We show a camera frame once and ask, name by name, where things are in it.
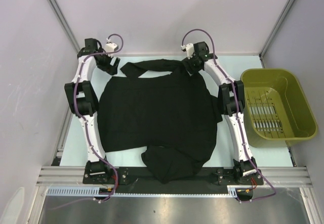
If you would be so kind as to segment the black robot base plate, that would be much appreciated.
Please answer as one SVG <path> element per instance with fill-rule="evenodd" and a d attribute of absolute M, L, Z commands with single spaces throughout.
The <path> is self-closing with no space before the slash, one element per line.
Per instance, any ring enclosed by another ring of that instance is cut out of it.
<path fill-rule="evenodd" d="M 118 194 L 136 195 L 216 195 L 228 194 L 228 186 L 250 187 L 264 185 L 261 175 L 254 173 L 238 177 L 233 168 L 203 167 L 194 176 L 166 184 L 157 180 L 146 167 L 121 167 L 117 170 Z"/>

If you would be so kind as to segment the black long sleeve shirt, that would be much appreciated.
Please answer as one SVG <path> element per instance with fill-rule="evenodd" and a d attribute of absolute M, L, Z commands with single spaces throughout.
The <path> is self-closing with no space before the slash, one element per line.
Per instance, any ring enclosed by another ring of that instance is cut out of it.
<path fill-rule="evenodd" d="M 166 59 L 128 62 L 121 71 L 99 100 L 103 149 L 145 147 L 143 163 L 164 184 L 198 174 L 211 158 L 222 121 L 202 75 Z"/>

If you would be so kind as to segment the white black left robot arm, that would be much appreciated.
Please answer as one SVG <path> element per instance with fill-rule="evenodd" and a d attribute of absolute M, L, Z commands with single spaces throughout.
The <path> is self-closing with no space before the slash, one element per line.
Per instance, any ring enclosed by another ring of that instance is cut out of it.
<path fill-rule="evenodd" d="M 78 52 L 78 67 L 72 82 L 64 85 L 69 108 L 81 123 L 87 145 L 87 162 L 83 184 L 112 184 L 116 180 L 102 147 L 97 113 L 99 100 L 91 84 L 95 68 L 109 75 L 117 74 L 120 62 L 114 58 L 119 46 L 108 38 L 105 45 L 95 38 L 86 38 L 85 46 Z"/>

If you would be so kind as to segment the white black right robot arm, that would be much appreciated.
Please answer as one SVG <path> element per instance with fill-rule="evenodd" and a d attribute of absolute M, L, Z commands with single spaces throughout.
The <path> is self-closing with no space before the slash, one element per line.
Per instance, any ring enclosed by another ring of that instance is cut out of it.
<path fill-rule="evenodd" d="M 190 73 L 204 70 L 219 86 L 217 108 L 224 115 L 233 141 L 233 178 L 239 184 L 246 184 L 257 173 L 257 164 L 244 124 L 244 84 L 226 72 L 206 42 L 181 45 L 181 50 L 186 53 L 183 61 Z"/>

